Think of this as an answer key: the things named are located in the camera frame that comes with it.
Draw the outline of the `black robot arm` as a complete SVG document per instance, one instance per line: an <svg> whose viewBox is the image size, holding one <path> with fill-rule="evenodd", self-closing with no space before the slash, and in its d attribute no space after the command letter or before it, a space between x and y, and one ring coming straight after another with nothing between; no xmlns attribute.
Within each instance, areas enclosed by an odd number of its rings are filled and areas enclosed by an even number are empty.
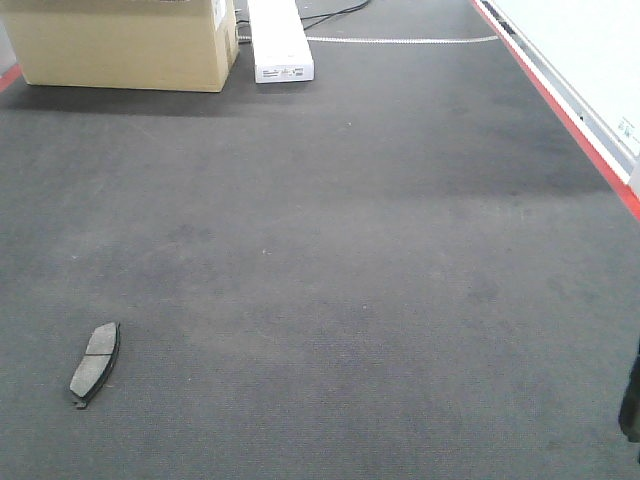
<svg viewBox="0 0 640 480"><path fill-rule="evenodd" d="M618 414L618 425L630 443L639 443L639 364L636 354Z"/></svg>

